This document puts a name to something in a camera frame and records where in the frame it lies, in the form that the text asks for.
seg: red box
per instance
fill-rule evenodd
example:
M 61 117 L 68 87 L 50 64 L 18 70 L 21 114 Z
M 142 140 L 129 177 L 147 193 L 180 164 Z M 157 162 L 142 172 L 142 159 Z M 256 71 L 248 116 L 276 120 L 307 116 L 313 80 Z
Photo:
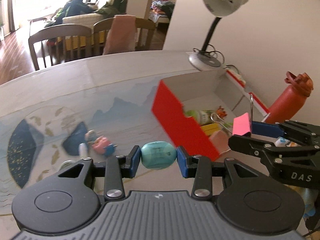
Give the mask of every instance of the red box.
M 160 80 L 151 111 L 175 146 L 183 146 L 190 155 L 200 154 L 212 161 L 219 152 L 187 110 L 215 110 L 220 105 L 228 116 L 226 122 L 249 112 L 249 93 L 244 84 L 231 72 L 217 76 L 217 71 L 202 71 L 172 76 Z M 268 115 L 267 107 L 256 95 L 253 120 L 262 121 Z

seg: black cable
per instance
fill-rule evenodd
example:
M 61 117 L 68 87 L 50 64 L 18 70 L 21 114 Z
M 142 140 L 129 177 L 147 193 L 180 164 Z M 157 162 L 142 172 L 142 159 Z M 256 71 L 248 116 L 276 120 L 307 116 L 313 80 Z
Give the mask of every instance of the black cable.
M 320 229 L 320 227 L 317 227 L 316 229 L 313 229 L 311 232 L 303 235 L 303 237 L 310 236 L 311 234 L 313 234 L 314 232 L 318 231 L 319 229 Z

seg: turquoise bead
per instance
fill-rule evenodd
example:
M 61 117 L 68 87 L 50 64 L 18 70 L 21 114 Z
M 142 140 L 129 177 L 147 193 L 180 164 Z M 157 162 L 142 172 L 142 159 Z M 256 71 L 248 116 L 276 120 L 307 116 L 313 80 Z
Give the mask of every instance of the turquoise bead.
M 141 148 L 141 162 L 147 169 L 161 170 L 168 168 L 176 158 L 177 150 L 167 142 L 150 142 Z

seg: curtain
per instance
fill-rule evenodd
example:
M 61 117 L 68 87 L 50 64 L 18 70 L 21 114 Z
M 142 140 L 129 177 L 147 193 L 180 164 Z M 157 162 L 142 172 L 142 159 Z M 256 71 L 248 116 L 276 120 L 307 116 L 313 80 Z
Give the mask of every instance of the curtain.
M 9 30 L 14 32 L 16 30 L 13 19 L 13 1 L 8 0 L 8 16 L 9 16 Z

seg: wooden chair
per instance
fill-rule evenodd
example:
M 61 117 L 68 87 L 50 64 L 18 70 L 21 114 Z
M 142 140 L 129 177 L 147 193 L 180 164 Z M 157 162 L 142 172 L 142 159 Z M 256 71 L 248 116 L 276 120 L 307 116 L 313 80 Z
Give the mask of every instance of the wooden chair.
M 69 60 L 74 60 L 74 59 L 80 59 L 81 58 L 81 47 L 80 47 L 80 36 L 84 36 L 86 38 L 85 42 L 85 55 L 84 57 L 91 57 L 92 51 L 91 51 L 91 39 L 92 39 L 92 30 L 89 27 L 83 26 L 83 25 L 78 25 L 78 24 L 61 24 L 61 25 L 56 25 L 48 28 L 44 28 L 43 30 L 40 30 L 39 32 L 35 33 L 34 35 L 29 37 L 29 48 L 30 48 L 30 53 L 31 53 L 31 58 L 33 61 L 33 64 L 35 66 L 36 70 L 39 70 L 39 65 L 38 65 L 38 60 L 37 60 L 37 55 L 36 51 L 34 48 L 34 44 L 37 42 L 41 42 L 41 55 L 43 58 L 44 62 L 44 67 L 47 67 L 46 62 L 45 62 L 45 51 L 44 51 L 44 45 L 43 41 L 50 40 L 57 38 L 56 43 L 55 43 L 55 52 L 52 50 L 52 46 L 48 45 L 48 52 L 50 56 L 50 62 L 51 65 L 53 66 L 53 60 L 52 56 L 55 56 L 56 64 L 59 64 L 61 62 L 61 57 L 59 55 L 59 45 L 62 42 L 63 46 L 63 51 L 62 51 L 62 60 L 65 62 Z M 68 49 L 70 50 L 69 53 L 69 58 L 67 57 L 67 49 L 66 49 L 66 40 L 71 43 L 71 45 L 68 45 Z M 74 55 L 74 47 L 77 50 L 76 57 Z
M 108 32 L 111 29 L 113 22 L 113 18 L 102 20 L 100 22 L 97 22 L 93 26 L 93 35 L 94 35 L 94 55 L 99 56 L 101 55 L 100 52 L 100 47 L 104 47 L 106 43 L 106 39 L 108 36 Z M 139 34 L 139 40 L 138 40 L 138 45 L 136 46 L 136 51 L 138 50 L 149 50 L 151 40 L 153 37 L 153 34 L 156 29 L 156 24 L 148 19 L 142 19 L 142 18 L 136 18 L 136 27 L 137 29 L 140 29 L 140 34 Z M 143 29 L 148 30 L 146 42 L 143 45 L 142 44 L 142 34 L 143 34 Z M 101 42 L 101 34 L 104 36 L 104 41 Z

